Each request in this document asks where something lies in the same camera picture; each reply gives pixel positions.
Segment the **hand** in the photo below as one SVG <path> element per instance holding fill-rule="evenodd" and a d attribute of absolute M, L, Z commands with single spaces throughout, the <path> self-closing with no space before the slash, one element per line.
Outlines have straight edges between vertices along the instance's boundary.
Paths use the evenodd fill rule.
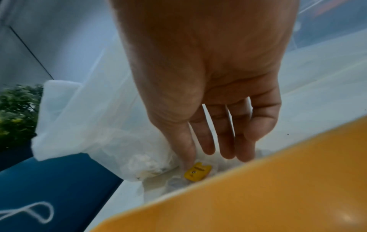
<path fill-rule="evenodd" d="M 222 156 L 251 160 L 278 120 L 278 71 L 298 0 L 110 2 L 149 118 L 186 167 L 195 160 L 188 123 L 203 151 L 215 152 L 202 104 Z"/>

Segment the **orange surface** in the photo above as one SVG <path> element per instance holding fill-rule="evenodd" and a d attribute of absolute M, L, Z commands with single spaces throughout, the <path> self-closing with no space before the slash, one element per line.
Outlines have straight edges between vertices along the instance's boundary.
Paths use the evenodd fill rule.
<path fill-rule="evenodd" d="M 367 231 L 367 118 L 93 230 L 117 231 Z"/>

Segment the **yellow packet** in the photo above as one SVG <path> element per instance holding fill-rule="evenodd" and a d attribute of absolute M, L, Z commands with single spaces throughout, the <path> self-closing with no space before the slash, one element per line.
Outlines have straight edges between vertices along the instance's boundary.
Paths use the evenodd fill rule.
<path fill-rule="evenodd" d="M 210 173 L 211 169 L 211 165 L 203 165 L 201 162 L 198 162 L 185 172 L 184 177 L 193 182 L 201 181 Z"/>

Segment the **green plant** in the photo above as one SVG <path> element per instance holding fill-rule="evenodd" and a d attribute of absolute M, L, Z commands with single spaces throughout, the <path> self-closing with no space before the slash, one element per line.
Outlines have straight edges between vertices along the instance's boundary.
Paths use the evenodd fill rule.
<path fill-rule="evenodd" d="M 43 86 L 22 86 L 0 92 L 0 152 L 33 138 Z"/>

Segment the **white plastic bag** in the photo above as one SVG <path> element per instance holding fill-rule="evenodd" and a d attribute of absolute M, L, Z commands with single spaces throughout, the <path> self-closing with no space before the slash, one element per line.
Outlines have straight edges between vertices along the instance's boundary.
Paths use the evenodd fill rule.
<path fill-rule="evenodd" d="M 178 166 L 168 142 L 148 120 L 117 36 L 84 84 L 44 85 L 36 133 L 32 150 L 40 161 L 88 153 L 130 181 Z"/>

